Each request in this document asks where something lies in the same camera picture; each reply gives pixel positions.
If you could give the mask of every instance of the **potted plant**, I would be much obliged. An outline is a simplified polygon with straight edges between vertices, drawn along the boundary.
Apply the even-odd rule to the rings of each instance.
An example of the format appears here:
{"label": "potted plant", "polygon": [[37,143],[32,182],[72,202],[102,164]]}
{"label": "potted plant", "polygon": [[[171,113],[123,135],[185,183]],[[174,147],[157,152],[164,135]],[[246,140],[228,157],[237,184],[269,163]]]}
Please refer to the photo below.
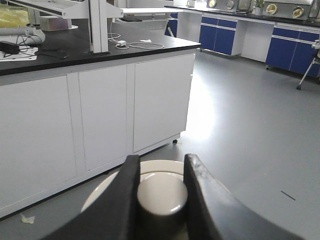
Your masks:
{"label": "potted plant", "polygon": [[257,16],[262,15],[262,10],[264,8],[265,0],[256,0],[254,4],[254,14]]}

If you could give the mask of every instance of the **round vent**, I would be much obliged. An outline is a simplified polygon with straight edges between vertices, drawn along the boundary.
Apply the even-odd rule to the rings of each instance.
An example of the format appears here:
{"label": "round vent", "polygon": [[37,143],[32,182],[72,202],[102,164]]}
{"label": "round vent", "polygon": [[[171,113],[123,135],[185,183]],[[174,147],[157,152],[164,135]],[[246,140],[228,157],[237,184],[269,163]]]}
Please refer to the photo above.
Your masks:
{"label": "round vent", "polygon": [[297,6],[293,9],[292,18],[297,19],[304,14],[304,9],[300,6]]}
{"label": "round vent", "polygon": [[266,7],[266,12],[269,14],[269,15],[273,15],[277,12],[277,5],[275,4],[269,4],[267,7]]}
{"label": "round vent", "polygon": [[217,1],[216,1],[216,0],[210,0],[210,1],[209,1],[209,7],[210,7],[210,8],[214,8],[214,7],[216,6],[216,4],[217,4]]}
{"label": "round vent", "polygon": [[229,0],[229,1],[226,3],[226,9],[231,10],[231,9],[234,8],[234,5],[235,5],[234,1]]}

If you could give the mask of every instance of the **yellow bag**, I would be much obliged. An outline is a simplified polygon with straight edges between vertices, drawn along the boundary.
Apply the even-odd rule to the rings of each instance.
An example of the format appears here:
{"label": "yellow bag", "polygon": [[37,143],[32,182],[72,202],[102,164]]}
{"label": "yellow bag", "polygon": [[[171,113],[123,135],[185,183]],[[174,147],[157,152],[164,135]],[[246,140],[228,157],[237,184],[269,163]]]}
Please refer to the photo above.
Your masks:
{"label": "yellow bag", "polygon": [[24,28],[29,22],[27,8],[0,4],[0,28]]}

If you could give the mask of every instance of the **black power adapter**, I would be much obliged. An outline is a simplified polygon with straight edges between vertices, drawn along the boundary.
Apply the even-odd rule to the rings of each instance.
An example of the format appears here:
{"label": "black power adapter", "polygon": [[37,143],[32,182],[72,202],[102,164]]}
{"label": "black power adapter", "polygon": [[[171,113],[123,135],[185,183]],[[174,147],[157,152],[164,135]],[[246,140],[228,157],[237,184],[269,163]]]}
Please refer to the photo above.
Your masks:
{"label": "black power adapter", "polygon": [[18,54],[19,46],[13,42],[0,41],[0,51],[6,54]]}

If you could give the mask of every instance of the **power adapter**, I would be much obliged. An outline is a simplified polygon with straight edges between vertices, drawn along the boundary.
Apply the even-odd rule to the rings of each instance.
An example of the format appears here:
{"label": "power adapter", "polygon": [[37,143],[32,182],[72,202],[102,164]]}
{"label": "power adapter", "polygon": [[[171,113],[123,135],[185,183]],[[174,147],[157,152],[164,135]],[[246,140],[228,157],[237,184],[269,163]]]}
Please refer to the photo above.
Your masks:
{"label": "power adapter", "polygon": [[13,42],[0,41],[0,51],[6,54],[18,54],[20,49],[19,46]]}
{"label": "power adapter", "polygon": [[117,45],[116,45],[117,47],[123,47],[123,46],[127,45],[127,42],[124,40],[117,41],[116,43],[117,43]]}

